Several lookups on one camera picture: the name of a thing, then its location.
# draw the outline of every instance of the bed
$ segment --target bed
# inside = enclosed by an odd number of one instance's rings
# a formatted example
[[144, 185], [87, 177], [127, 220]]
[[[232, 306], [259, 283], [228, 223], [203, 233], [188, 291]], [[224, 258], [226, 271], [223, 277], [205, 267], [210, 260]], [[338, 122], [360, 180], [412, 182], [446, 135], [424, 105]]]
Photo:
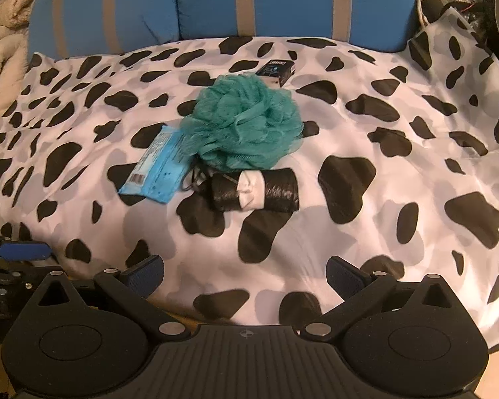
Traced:
[[[339, 255], [403, 280], [442, 274], [499, 348], [499, 62], [450, 9], [396, 54], [323, 38], [231, 37], [54, 61], [35, 54], [0, 119], [0, 233], [47, 241], [76, 277], [165, 262], [151, 299], [207, 322], [301, 326], [342, 300]], [[226, 73], [292, 59], [304, 121], [276, 168], [294, 214], [119, 195], [164, 124]]]

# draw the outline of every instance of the barcode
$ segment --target barcode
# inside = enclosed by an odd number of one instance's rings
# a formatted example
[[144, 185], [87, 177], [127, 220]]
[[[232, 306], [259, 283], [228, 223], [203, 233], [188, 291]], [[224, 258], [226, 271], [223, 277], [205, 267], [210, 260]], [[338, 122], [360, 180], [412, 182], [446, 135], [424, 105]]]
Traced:
[[142, 185], [144, 182], [144, 177], [142, 174], [131, 174], [131, 177], [129, 178], [129, 181], [132, 183], [136, 183], [137, 185]]

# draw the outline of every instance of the black box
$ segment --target black box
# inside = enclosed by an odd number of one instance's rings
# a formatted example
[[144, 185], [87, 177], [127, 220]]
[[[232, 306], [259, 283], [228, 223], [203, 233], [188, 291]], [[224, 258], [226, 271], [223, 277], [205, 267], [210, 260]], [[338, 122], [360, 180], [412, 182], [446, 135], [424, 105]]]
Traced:
[[270, 60], [257, 70], [257, 76], [260, 76], [267, 86], [280, 88], [295, 72], [296, 66], [291, 60]]

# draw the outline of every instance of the striped pillow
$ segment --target striped pillow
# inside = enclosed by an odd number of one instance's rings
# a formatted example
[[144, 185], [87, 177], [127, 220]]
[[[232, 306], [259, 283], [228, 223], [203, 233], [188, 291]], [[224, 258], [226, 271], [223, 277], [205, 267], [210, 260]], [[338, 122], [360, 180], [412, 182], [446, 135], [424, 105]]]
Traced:
[[183, 39], [316, 36], [394, 52], [416, 28], [415, 0], [177, 0]]
[[175, 0], [36, 0], [29, 52], [56, 60], [179, 39]]

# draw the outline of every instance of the teal loofah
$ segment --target teal loofah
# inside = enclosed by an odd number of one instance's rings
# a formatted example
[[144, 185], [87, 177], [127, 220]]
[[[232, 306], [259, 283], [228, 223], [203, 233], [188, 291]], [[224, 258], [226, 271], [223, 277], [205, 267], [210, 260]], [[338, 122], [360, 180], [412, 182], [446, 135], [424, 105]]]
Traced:
[[219, 76], [181, 121], [182, 149], [221, 171], [269, 170], [299, 145], [303, 122], [290, 91], [254, 74]]

